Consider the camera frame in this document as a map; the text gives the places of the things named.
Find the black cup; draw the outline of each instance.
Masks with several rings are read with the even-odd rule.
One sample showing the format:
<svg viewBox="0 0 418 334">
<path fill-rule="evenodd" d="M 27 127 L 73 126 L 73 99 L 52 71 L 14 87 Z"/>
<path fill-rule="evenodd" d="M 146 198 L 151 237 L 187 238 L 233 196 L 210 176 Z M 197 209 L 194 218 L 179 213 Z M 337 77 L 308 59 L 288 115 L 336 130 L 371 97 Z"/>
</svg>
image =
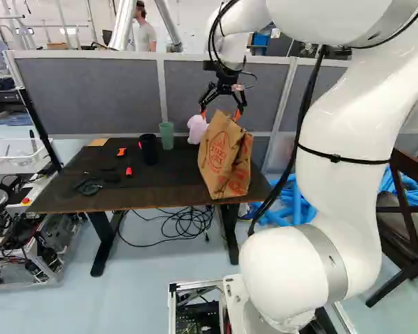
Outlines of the black cup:
<svg viewBox="0 0 418 334">
<path fill-rule="evenodd" d="M 155 165 L 158 162 L 158 150 L 156 135 L 143 134 L 139 137 L 139 148 L 142 151 L 144 162 L 148 165 Z"/>
</svg>

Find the white wall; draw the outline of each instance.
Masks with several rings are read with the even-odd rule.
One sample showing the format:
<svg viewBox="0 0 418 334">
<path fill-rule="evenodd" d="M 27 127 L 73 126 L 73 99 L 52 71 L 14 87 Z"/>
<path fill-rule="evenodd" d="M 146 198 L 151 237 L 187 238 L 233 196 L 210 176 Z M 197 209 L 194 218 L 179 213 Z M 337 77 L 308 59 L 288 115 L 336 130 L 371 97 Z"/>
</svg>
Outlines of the white wall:
<svg viewBox="0 0 418 334">
<path fill-rule="evenodd" d="M 15 0 L 18 13 L 25 15 L 24 23 L 27 26 L 42 24 L 45 20 L 47 24 L 61 24 L 59 12 L 55 0 L 27 0 L 31 14 L 28 13 L 24 0 Z M 113 30 L 114 14 L 111 8 L 111 0 L 90 0 L 95 21 L 98 39 L 102 42 L 102 30 Z M 154 0 L 145 0 L 147 10 L 147 20 L 152 24 L 157 32 L 158 51 L 166 51 L 166 44 L 170 42 L 169 34 L 162 18 L 156 8 Z M 63 12 L 67 24 L 86 24 L 87 10 L 86 0 L 61 0 Z M 203 51 L 206 20 L 209 15 L 219 7 L 220 0 L 169 0 L 171 16 L 177 24 L 178 32 L 183 40 L 184 50 L 187 53 L 201 53 Z M 0 0 L 0 15 L 4 15 Z M 138 24 L 133 24 L 136 33 Z M 65 42 L 65 37 L 61 35 L 59 28 L 50 28 L 49 34 L 53 42 Z M 79 37 L 83 45 L 89 45 L 92 35 L 89 28 L 80 28 Z M 45 45 L 47 38 L 42 28 L 35 29 L 33 36 L 38 46 Z M 6 31 L 6 39 L 10 47 L 13 47 L 13 37 Z"/>
</svg>

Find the brown paper bag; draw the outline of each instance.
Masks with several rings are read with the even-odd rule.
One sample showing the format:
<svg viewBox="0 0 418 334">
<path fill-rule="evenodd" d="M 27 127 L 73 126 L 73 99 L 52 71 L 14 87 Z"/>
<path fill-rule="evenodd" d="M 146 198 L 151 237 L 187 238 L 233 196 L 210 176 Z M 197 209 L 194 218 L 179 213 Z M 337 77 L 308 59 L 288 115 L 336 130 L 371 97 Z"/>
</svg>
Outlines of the brown paper bag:
<svg viewBox="0 0 418 334">
<path fill-rule="evenodd" d="M 253 136 L 217 110 L 201 138 L 198 166 L 213 200 L 244 196 L 251 179 Z"/>
</svg>

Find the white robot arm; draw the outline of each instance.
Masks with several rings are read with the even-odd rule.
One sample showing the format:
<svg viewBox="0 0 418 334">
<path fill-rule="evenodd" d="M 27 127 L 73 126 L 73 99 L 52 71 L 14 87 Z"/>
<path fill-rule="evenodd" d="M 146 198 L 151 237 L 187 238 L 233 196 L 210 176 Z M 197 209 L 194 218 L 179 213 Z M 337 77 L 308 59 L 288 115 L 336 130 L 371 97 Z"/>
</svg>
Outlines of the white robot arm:
<svg viewBox="0 0 418 334">
<path fill-rule="evenodd" d="M 292 333 L 304 315 L 378 277 L 378 187 L 418 100 L 418 0 L 232 2 L 215 34 L 226 63 L 240 64 L 244 33 L 271 20 L 297 40 L 354 47 L 347 72 L 311 106 L 300 131 L 297 182 L 318 210 L 313 223 L 254 234 L 240 252 L 250 300 L 269 325 Z"/>
</svg>

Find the man in gray shirt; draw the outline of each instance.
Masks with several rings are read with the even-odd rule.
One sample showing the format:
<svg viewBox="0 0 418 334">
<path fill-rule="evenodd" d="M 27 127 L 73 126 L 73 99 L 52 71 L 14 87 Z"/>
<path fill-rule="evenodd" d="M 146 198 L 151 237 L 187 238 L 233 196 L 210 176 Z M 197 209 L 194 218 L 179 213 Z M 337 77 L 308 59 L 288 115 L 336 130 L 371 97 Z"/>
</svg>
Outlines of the man in gray shirt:
<svg viewBox="0 0 418 334">
<path fill-rule="evenodd" d="M 144 1 L 138 0 L 134 12 L 134 18 L 139 23 L 139 30 L 136 39 L 137 51 L 156 52 L 156 32 L 146 21 L 147 12 Z"/>
</svg>

